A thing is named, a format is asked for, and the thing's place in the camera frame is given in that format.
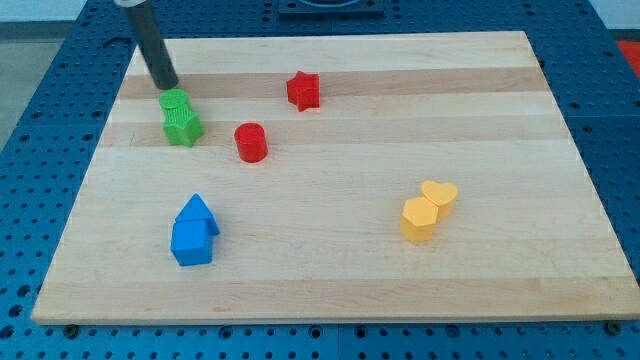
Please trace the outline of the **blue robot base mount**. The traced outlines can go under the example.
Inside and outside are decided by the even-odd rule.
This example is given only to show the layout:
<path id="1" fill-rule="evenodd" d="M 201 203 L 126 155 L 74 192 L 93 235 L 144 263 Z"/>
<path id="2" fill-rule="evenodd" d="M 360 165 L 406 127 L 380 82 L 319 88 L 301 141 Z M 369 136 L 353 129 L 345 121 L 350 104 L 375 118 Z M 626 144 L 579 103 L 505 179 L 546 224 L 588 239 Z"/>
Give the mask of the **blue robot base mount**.
<path id="1" fill-rule="evenodd" d="M 278 0 L 281 18 L 301 16 L 381 15 L 385 0 Z"/>

